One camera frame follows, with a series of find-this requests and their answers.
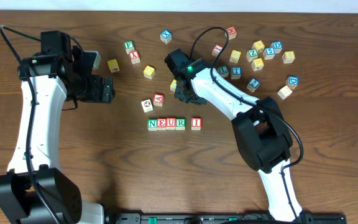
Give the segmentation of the green R block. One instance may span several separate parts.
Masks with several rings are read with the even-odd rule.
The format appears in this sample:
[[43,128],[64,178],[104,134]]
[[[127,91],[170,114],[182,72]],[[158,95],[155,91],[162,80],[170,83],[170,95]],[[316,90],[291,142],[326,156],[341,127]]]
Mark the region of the green R block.
[[185,130],[186,129],[186,119],[185,118],[177,118],[175,129],[176,130]]

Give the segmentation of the red U block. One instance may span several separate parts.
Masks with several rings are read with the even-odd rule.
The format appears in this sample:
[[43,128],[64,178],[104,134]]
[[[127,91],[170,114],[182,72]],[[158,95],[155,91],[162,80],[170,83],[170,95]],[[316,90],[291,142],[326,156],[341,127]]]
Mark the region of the red U block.
[[167,130],[176,130],[177,119],[176,118],[167,118],[166,119],[166,128]]

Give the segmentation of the red E block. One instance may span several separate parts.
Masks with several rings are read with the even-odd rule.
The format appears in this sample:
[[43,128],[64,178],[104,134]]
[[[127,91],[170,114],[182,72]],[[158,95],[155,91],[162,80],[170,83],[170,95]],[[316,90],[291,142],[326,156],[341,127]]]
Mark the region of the red E block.
[[157,129],[159,131],[167,129],[167,120],[165,118],[158,118],[157,119]]

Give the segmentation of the green N block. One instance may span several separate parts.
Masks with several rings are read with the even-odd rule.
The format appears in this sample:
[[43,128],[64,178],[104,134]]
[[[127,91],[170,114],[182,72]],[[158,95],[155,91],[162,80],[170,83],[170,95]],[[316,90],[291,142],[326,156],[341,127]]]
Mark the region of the green N block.
[[149,131],[156,131],[157,130],[157,119],[149,119],[147,121],[147,129]]

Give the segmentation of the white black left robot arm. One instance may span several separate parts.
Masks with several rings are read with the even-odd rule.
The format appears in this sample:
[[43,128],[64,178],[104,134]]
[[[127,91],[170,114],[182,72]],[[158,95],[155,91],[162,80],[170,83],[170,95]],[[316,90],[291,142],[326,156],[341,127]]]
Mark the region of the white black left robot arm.
[[65,101],[110,103],[111,78],[92,73],[97,51],[38,53],[18,68],[23,107],[16,148],[0,175],[0,208],[10,223],[110,223],[104,206],[81,198],[63,174],[60,118]]

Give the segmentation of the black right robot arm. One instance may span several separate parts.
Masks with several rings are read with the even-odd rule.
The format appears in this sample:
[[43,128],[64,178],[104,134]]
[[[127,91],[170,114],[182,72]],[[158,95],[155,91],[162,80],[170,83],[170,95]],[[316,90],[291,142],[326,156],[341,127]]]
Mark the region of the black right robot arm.
[[240,91],[202,58],[166,57],[165,64],[177,81],[175,98],[196,105],[210,102],[229,118],[241,157],[262,179],[271,216],[282,222],[299,220],[303,209],[290,167],[300,160],[290,160],[290,148],[300,137],[284,120],[276,101]]

